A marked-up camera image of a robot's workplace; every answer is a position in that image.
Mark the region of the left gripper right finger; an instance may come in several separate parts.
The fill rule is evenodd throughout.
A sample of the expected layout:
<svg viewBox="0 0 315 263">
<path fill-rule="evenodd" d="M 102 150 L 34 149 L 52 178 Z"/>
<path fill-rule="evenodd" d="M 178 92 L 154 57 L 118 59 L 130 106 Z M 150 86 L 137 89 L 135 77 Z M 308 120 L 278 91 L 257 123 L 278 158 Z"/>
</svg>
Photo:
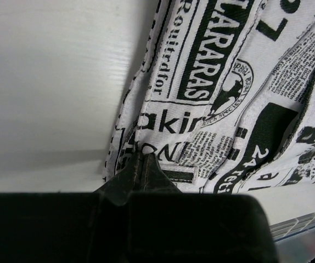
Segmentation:
<svg viewBox="0 0 315 263">
<path fill-rule="evenodd" d="M 129 262 L 278 262 L 255 198 L 182 193 L 154 154 L 138 155 L 137 168 L 127 202 Z"/>
</svg>

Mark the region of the newspaper print trousers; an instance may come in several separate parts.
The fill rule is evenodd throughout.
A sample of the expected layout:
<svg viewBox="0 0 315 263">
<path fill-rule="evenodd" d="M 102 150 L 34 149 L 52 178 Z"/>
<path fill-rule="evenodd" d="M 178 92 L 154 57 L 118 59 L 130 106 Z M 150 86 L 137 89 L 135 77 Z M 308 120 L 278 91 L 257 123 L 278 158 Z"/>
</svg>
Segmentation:
<svg viewBox="0 0 315 263">
<path fill-rule="evenodd" d="M 315 1 L 160 1 L 104 181 L 137 152 L 183 192 L 315 184 Z"/>
</svg>

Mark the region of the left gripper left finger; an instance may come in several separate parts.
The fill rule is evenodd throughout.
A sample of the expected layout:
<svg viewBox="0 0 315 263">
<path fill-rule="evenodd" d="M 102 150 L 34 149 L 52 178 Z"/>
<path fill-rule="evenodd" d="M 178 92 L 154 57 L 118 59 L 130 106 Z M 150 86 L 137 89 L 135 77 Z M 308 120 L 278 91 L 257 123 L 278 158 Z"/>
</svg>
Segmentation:
<svg viewBox="0 0 315 263">
<path fill-rule="evenodd" d="M 126 262 L 143 156 L 94 192 L 0 193 L 0 262 Z"/>
</svg>

